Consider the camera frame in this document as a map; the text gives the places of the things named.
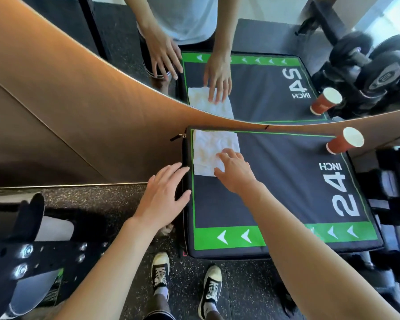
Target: shoelace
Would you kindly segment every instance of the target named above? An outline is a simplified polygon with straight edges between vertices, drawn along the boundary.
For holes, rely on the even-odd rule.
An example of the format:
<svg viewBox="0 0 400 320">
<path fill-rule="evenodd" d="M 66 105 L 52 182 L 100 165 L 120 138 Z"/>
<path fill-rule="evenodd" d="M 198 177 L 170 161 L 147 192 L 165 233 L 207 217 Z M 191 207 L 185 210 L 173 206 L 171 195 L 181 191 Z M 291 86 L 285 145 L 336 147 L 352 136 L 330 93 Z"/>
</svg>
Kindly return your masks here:
<svg viewBox="0 0 400 320">
<path fill-rule="evenodd" d="M 156 277 L 154 279 L 154 285 L 163 283 L 165 285 L 168 284 L 168 281 L 166 280 L 166 268 L 164 267 L 157 267 L 156 268 Z"/>
<path fill-rule="evenodd" d="M 206 294 L 206 300 L 213 299 L 218 301 L 218 287 L 219 284 L 216 282 L 210 282 L 208 287 L 208 293 Z"/>
</svg>

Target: stained white towel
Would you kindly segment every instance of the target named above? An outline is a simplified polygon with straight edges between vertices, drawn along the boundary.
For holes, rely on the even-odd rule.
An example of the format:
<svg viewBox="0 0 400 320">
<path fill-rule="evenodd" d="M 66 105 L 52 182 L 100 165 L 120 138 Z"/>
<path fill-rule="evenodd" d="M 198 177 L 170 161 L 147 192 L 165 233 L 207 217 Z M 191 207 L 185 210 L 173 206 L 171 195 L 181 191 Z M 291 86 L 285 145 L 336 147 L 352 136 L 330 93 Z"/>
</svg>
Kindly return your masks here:
<svg viewBox="0 0 400 320">
<path fill-rule="evenodd" d="M 224 163 L 216 157 L 224 148 L 240 152 L 237 134 L 232 131 L 194 130 L 193 148 L 194 174 L 202 176 L 214 176 L 215 167 L 225 171 Z"/>
<path fill-rule="evenodd" d="M 189 87 L 188 88 L 188 99 L 190 100 L 190 105 L 202 111 L 206 111 L 217 116 L 224 118 L 234 119 L 234 114 L 232 113 L 231 103 L 229 97 L 227 96 L 225 101 L 218 102 L 214 104 L 208 101 L 209 88 L 208 87 Z"/>
</svg>

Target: red paper cup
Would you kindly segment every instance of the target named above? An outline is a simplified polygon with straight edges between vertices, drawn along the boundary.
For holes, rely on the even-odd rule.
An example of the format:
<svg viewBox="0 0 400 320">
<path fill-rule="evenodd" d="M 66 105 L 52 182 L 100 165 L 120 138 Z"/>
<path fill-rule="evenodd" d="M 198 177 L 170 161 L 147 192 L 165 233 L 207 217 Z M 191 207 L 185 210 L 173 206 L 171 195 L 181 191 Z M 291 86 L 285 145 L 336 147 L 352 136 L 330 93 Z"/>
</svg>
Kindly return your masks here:
<svg viewBox="0 0 400 320">
<path fill-rule="evenodd" d="M 326 87 L 323 93 L 311 105 L 310 110 L 319 116 L 329 110 L 331 107 L 342 103 L 342 95 L 332 87 Z"/>
<path fill-rule="evenodd" d="M 350 148 L 361 147 L 364 144 L 364 138 L 360 131 L 355 128 L 344 128 L 342 134 L 332 139 L 326 144 L 329 153 L 336 155 L 343 153 Z"/>
</svg>

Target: person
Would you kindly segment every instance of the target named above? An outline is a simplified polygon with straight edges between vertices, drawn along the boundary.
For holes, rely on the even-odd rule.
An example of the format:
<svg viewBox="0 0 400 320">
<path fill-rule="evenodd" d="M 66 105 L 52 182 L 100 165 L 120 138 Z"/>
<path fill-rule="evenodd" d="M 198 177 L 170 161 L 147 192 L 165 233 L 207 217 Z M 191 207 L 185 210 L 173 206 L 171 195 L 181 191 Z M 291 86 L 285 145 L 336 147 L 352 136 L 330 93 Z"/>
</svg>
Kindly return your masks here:
<svg viewBox="0 0 400 320">
<path fill-rule="evenodd" d="M 216 168 L 216 177 L 249 208 L 286 288 L 307 319 L 400 320 L 400 314 L 357 271 L 256 180 L 240 153 L 224 149 L 218 157 L 225 171 Z M 119 319 L 133 277 L 154 234 L 189 201 L 189 190 L 175 200 L 176 187 L 189 170 L 181 165 L 166 166 L 149 179 L 135 214 L 124 223 L 56 320 Z M 170 279 L 165 253 L 154 258 L 151 276 L 154 295 L 146 319 L 174 319 L 167 305 Z M 208 270 L 203 287 L 200 318 L 222 319 L 216 306 L 222 287 L 219 268 Z"/>
<path fill-rule="evenodd" d="M 136 17 L 151 85 L 167 95 L 171 77 L 178 79 L 176 70 L 183 73 L 181 50 L 212 51 L 203 83 L 209 81 L 210 102 L 224 102 L 232 88 L 231 48 L 240 0 L 124 1 Z"/>
</svg>

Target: black and white sneaker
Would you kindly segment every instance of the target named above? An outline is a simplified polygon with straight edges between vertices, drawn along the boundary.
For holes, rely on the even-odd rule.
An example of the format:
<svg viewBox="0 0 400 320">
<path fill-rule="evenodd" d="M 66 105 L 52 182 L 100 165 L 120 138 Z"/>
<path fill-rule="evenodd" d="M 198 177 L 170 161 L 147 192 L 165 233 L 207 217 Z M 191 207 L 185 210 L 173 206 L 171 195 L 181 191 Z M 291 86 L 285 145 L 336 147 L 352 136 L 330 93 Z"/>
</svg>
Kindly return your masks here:
<svg viewBox="0 0 400 320">
<path fill-rule="evenodd" d="M 167 292 L 166 299 L 169 300 L 169 272 L 170 263 L 169 256 L 166 253 L 158 253 L 155 255 L 153 264 L 151 265 L 151 281 L 153 283 L 154 292 L 157 289 L 165 288 Z"/>
<path fill-rule="evenodd" d="M 206 318 L 208 308 L 212 306 L 211 310 L 216 310 L 219 295 L 222 288 L 222 274 L 221 269 L 213 265 L 209 267 L 203 282 L 203 294 L 198 307 L 199 317 L 203 320 Z"/>
</svg>

